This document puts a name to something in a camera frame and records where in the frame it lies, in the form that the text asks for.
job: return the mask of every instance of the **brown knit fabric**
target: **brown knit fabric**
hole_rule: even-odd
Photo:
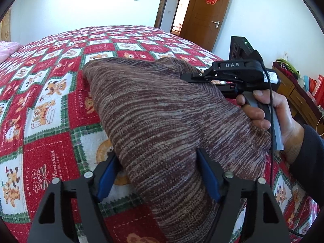
[[[196,167],[197,147],[225,170],[255,179],[270,146],[268,132],[215,85],[180,79],[193,71],[174,58],[106,58],[84,68],[103,128],[170,242],[200,242],[216,214]]]

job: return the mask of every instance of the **human hand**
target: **human hand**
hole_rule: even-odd
[[[269,90],[255,90],[253,92],[255,99],[264,104],[270,104],[270,91]],[[254,108],[245,104],[245,97],[238,95],[236,101],[242,106],[242,110],[252,120],[252,123],[263,130],[268,130],[271,123],[264,119],[265,113],[260,108]],[[285,96],[280,95],[273,91],[273,107],[276,110],[278,121],[280,124],[282,142],[284,143],[285,153],[288,163],[292,164],[299,151],[294,151],[291,154],[293,147],[300,145],[304,139],[304,128],[296,122],[291,116],[288,101]]]

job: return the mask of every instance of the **sweater sleeve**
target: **sweater sleeve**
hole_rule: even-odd
[[[291,174],[305,191],[324,206],[324,140],[313,128],[304,125],[305,134],[299,155],[290,167]]]

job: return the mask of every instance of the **door handle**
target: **door handle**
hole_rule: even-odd
[[[216,24],[215,28],[218,28],[218,26],[219,26],[219,21],[217,21],[217,22],[212,21],[212,23],[215,23],[215,24]]]

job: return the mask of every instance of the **silver screw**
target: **silver screw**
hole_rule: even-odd
[[[265,185],[265,183],[267,182],[263,177],[260,177],[259,179],[258,179],[258,182],[259,182],[259,184],[262,184],[262,185]]]
[[[91,178],[91,177],[93,177],[93,172],[88,171],[88,172],[84,173],[83,176],[84,176],[85,178]]]
[[[225,173],[224,173],[224,176],[225,176],[226,178],[233,178],[233,177],[234,177],[234,174],[233,174],[232,172],[225,172]]]
[[[52,184],[54,184],[54,185],[56,185],[56,184],[58,184],[60,182],[60,179],[59,178],[53,178],[53,180],[52,180]]]

